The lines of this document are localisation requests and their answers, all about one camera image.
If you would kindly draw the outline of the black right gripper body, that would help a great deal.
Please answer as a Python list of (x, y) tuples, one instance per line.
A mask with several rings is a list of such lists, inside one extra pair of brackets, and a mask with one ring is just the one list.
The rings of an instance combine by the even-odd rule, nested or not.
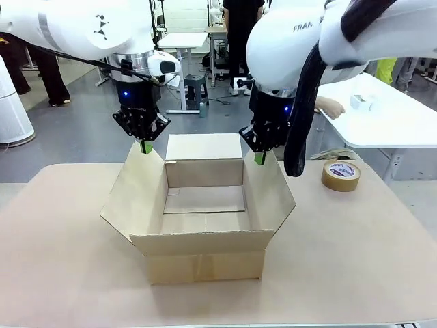
[(252, 90), (249, 100), (249, 109), (253, 112), (251, 124), (285, 123), (290, 118), (293, 104), (294, 98), (279, 97), (275, 94)]

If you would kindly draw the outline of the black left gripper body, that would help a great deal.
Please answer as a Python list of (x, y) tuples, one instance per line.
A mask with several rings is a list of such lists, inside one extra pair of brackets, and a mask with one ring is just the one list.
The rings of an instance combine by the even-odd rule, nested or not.
[(141, 82), (115, 82), (120, 110), (116, 117), (122, 116), (122, 108), (144, 109), (151, 118), (156, 118), (159, 112), (157, 102), (160, 100), (160, 88), (152, 83)]

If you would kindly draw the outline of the person's left hand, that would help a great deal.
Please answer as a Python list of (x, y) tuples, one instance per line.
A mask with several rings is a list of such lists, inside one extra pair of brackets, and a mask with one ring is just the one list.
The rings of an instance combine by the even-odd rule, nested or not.
[(346, 112), (342, 104), (323, 96), (316, 98), (314, 111), (316, 113), (324, 113), (332, 120), (336, 120)]

